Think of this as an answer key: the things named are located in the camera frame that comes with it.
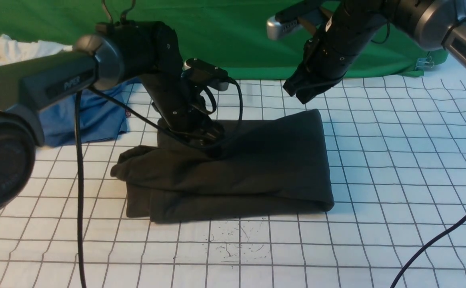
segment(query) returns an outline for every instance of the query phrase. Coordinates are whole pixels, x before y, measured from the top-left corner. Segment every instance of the blue cloth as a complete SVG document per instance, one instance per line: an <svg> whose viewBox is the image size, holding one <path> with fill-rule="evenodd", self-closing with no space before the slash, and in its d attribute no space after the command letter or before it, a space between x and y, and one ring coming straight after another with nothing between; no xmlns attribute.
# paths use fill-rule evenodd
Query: blue cloth
<svg viewBox="0 0 466 288"><path fill-rule="evenodd" d="M103 91L110 97L126 103L122 91L129 84L139 83L137 78ZM39 113L47 146L75 144L74 101L76 95L65 98ZM98 95L84 90L80 105L80 127L82 143L114 140L128 131L126 112L123 108Z"/></svg>

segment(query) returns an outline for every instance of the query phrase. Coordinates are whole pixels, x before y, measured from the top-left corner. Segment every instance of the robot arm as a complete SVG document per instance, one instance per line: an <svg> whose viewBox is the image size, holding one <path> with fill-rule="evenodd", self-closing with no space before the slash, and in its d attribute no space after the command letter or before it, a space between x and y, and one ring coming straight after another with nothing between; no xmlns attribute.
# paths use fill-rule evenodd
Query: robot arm
<svg viewBox="0 0 466 288"><path fill-rule="evenodd" d="M226 71L183 62L176 32L163 22L99 23L72 52L0 66L0 208L26 185L35 146L44 145L40 111L85 88L107 90L134 77L162 115L161 126L182 142L206 148L225 138L200 93L227 90Z"/></svg>
<svg viewBox="0 0 466 288"><path fill-rule="evenodd" d="M343 0L329 15L320 8L324 2L300 2L267 22L272 40L302 28L312 35L303 61L284 84L302 104L338 84L387 22L425 50L445 49L466 68L466 0Z"/></svg>

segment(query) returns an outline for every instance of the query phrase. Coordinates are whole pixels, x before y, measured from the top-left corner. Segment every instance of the folded black cloth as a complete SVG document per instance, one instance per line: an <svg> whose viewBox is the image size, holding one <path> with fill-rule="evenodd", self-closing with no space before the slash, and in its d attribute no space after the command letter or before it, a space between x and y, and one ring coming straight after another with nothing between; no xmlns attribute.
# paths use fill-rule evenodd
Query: folded black cloth
<svg viewBox="0 0 466 288"><path fill-rule="evenodd" d="M231 131L236 122L222 124ZM127 217L153 222L316 213L334 206L318 110L244 121L218 158L159 133L158 148L125 151L111 175L127 184Z"/></svg>

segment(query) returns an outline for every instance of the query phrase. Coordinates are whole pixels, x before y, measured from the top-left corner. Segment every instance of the white cloth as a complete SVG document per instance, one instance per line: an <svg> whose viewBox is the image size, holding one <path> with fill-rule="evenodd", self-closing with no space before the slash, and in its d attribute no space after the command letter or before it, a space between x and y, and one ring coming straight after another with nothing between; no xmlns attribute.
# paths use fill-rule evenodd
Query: white cloth
<svg viewBox="0 0 466 288"><path fill-rule="evenodd" d="M71 51L72 46L39 40L37 42L18 42L7 35L0 36L0 66Z"/></svg>

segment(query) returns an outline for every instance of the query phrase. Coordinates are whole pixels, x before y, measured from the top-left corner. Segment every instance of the table surface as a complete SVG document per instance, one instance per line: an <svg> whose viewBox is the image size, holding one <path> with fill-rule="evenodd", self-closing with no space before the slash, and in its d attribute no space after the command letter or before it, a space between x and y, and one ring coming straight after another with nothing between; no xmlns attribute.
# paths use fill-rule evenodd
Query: table surface
<svg viewBox="0 0 466 288"><path fill-rule="evenodd" d="M90 288L388 288L424 243L466 213L466 77L345 80L303 106L281 81L242 80L244 119L319 109L336 205L327 214L159 225L125 216L118 155L156 133L129 118L116 141L86 144ZM123 92L156 120L142 86ZM219 119L238 116L234 87ZM42 148L32 179L0 211L0 287L76 288L76 154ZM429 248L400 288L466 287L466 224Z"/></svg>

